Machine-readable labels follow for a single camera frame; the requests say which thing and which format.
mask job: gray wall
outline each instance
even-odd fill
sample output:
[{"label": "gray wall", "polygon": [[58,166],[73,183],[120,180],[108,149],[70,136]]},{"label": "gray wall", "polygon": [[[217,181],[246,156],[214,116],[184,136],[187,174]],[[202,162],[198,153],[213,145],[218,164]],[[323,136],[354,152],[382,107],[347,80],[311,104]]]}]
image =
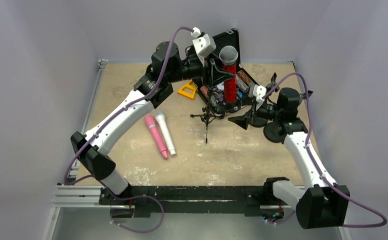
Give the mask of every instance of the gray wall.
[{"label": "gray wall", "polygon": [[[298,59],[322,161],[351,195],[388,217],[388,0],[332,1]],[[350,204],[347,222],[380,219]],[[352,229],[388,239],[388,225]]]},{"label": "gray wall", "polygon": [[97,70],[64,0],[0,0],[0,239],[40,239]]},{"label": "gray wall", "polygon": [[[238,28],[243,62],[298,58],[330,0],[69,0],[98,57],[149,62],[179,26],[209,34]],[[192,44],[184,32],[181,49]]]}]

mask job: red microphone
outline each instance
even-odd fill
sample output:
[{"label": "red microphone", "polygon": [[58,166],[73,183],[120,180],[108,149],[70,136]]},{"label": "red microphone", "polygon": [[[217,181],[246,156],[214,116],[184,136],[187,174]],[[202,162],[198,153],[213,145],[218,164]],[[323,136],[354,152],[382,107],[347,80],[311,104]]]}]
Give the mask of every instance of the red microphone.
[{"label": "red microphone", "polygon": [[219,59],[223,63],[223,69],[234,74],[232,79],[226,80],[223,85],[225,90],[223,96],[225,102],[233,103],[236,100],[236,60],[238,59],[238,51],[233,46],[225,46],[220,50]]}]

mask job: black metal bar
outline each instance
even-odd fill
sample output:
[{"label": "black metal bar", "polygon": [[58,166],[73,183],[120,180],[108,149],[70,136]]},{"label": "black metal bar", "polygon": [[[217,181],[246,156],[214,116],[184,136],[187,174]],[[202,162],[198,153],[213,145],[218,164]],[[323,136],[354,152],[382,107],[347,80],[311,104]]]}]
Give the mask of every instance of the black metal bar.
[{"label": "black metal bar", "polygon": [[[163,205],[166,213],[244,214],[261,216],[260,206],[279,205],[276,198],[260,196],[263,186],[132,186],[133,196],[148,195]],[[128,205],[129,201],[114,200],[106,189],[101,190],[100,205]],[[158,205],[145,198],[134,200],[135,217],[159,213]]]}]

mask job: yellow triangle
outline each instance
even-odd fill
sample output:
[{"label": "yellow triangle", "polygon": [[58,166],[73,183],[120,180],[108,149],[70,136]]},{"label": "yellow triangle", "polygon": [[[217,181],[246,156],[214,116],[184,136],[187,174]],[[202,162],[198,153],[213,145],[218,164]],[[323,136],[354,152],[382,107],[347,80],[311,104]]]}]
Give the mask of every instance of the yellow triangle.
[{"label": "yellow triangle", "polygon": [[186,83],[185,85],[183,85],[183,87],[181,87],[179,90],[178,90],[178,94],[184,96],[184,97],[187,97],[189,99],[194,99],[195,98],[195,93],[197,92],[197,88],[194,86],[194,85],[191,85],[193,84],[192,80],[189,80],[188,83]]}]

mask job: microphone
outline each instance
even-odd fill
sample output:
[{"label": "microphone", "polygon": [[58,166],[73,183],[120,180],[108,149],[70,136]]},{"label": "microphone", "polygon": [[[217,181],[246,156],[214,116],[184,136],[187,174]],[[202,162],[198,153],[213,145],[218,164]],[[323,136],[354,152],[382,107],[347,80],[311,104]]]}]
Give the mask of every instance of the microphone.
[{"label": "microphone", "polygon": [[153,139],[155,144],[157,145],[158,151],[160,151],[164,159],[167,159],[166,147],[164,146],[164,143],[161,140],[160,134],[158,133],[157,128],[155,127],[155,121],[151,115],[149,114],[145,115],[145,124],[147,125],[147,128],[149,129],[151,135],[153,136]]},{"label": "microphone", "polygon": [[238,59],[238,51],[233,46],[225,46],[220,50],[219,59],[223,63],[223,69],[234,74],[234,77],[223,83],[224,97],[226,102],[233,103],[236,100],[236,60]]},{"label": "microphone", "polygon": [[167,149],[170,152],[170,156],[176,156],[175,146],[173,145],[172,137],[170,136],[169,129],[167,128],[166,118],[164,113],[160,110],[157,110],[155,113],[155,120],[158,122],[158,125],[161,128],[161,133],[163,134],[164,141],[166,142]]}]

